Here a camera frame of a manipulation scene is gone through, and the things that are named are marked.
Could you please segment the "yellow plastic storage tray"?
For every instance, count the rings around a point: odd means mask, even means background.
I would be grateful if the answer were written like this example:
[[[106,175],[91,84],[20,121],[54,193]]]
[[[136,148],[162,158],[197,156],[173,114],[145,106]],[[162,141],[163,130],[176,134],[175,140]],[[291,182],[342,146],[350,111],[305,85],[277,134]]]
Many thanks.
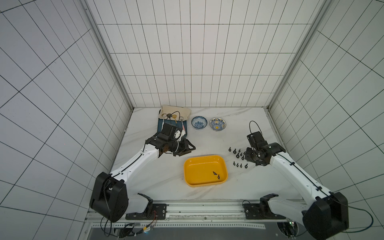
[[[228,176],[226,162],[218,155],[189,158],[184,163],[184,179],[190,187],[222,184]]]

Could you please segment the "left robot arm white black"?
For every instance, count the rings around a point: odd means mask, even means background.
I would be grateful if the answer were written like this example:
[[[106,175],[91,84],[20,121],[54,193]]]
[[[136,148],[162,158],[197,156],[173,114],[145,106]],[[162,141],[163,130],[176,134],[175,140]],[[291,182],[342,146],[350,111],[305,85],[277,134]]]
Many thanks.
[[[90,208],[112,223],[125,215],[151,218],[153,199],[141,193],[129,193],[133,178],[163,154],[183,156],[195,149],[187,139],[185,127],[164,123],[161,131],[148,138],[143,148],[125,164],[111,173],[102,172],[96,177]]]

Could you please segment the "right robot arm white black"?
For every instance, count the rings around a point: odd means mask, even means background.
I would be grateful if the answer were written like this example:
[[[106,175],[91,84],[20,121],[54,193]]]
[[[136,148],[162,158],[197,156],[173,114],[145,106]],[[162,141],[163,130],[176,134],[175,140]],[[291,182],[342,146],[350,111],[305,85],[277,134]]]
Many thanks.
[[[282,216],[303,225],[316,240],[326,240],[349,228],[347,198],[332,193],[306,173],[278,143],[269,144],[261,132],[247,136],[250,147],[245,159],[256,166],[271,166],[282,174],[302,196],[300,204],[278,194],[260,198],[259,215],[265,219]]]

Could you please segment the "dark blue rectangular tray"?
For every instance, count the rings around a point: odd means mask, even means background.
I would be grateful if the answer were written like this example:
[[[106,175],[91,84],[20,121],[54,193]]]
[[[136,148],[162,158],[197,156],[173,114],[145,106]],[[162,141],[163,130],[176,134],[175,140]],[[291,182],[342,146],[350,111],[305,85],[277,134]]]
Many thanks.
[[[171,124],[171,125],[174,125],[174,126],[177,126],[178,128],[180,128],[182,130],[182,132],[184,133],[184,135],[182,136],[182,138],[186,138],[187,135],[188,135],[188,128],[187,128],[187,121],[184,121],[184,125],[185,125],[185,128],[186,128],[186,133],[183,131],[183,128],[182,128],[182,123],[178,120],[178,118],[176,120],[174,119],[166,119],[165,120],[165,123],[167,124]],[[162,125],[162,119],[158,119],[158,126],[157,126],[157,131],[160,132],[161,131],[161,125]]]

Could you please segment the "yellow blue patterned bowl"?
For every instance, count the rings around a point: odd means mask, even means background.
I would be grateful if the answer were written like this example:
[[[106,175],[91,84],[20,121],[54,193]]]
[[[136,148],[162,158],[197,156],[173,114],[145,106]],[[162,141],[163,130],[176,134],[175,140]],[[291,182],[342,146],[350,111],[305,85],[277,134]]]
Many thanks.
[[[210,120],[209,125],[212,130],[219,132],[226,128],[227,123],[224,119],[216,117]]]

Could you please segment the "beige folded cloth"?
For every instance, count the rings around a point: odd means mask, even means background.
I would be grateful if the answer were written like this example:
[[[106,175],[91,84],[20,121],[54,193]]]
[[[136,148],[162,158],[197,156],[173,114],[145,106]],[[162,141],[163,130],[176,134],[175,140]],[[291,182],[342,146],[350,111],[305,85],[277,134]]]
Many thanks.
[[[184,121],[188,120],[191,115],[192,110],[185,107],[175,107],[169,105],[162,105],[161,110],[159,112],[159,119],[161,119],[162,113],[177,115],[179,117],[183,117]]]

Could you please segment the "pink handled spoon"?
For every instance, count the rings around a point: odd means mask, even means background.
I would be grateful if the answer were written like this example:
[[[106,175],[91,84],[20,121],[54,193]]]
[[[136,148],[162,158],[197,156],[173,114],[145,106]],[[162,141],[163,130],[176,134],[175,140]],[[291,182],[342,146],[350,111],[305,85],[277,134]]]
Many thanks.
[[[182,128],[183,128],[183,131],[186,133],[186,128],[185,128],[185,125],[184,125],[184,118],[183,117],[179,117],[179,121],[182,123]]]

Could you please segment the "white handled spoon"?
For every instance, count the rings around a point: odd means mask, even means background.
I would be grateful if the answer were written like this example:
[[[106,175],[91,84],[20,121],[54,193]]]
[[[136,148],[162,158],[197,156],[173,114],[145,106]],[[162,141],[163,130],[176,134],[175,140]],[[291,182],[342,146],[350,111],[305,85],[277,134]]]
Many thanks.
[[[168,118],[168,114],[166,114],[166,113],[162,113],[162,115],[161,115],[161,119],[162,119],[161,131],[162,131],[163,128],[164,128],[165,120],[166,120],[167,118]]]

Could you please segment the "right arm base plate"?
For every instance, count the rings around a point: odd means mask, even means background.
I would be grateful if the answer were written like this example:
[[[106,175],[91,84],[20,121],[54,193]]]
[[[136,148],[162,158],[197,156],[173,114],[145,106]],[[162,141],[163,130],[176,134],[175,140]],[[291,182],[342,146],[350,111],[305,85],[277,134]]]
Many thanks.
[[[285,220],[280,215],[266,212],[259,204],[243,204],[243,209],[247,220]]]

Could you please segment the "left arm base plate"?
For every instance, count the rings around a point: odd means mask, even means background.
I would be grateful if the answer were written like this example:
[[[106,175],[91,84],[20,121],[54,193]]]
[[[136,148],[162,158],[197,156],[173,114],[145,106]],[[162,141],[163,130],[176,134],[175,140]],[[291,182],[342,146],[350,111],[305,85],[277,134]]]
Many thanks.
[[[126,214],[126,220],[164,220],[167,213],[167,204],[151,204],[143,213]]]

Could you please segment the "aluminium mounting rail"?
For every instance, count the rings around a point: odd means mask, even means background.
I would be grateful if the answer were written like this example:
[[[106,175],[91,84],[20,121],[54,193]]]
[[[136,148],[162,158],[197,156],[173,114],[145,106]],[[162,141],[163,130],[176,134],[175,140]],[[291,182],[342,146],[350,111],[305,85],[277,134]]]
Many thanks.
[[[259,204],[258,200],[222,200],[222,201],[155,201],[153,204],[167,204],[164,220],[126,220],[123,216],[115,223],[111,223],[98,213],[91,211],[85,221],[86,232],[92,229],[115,231],[125,226],[142,229],[146,225],[151,228],[193,228],[193,227],[245,227],[264,229],[265,223],[284,223],[296,227],[298,220],[285,217],[285,220],[247,220],[243,204]]]

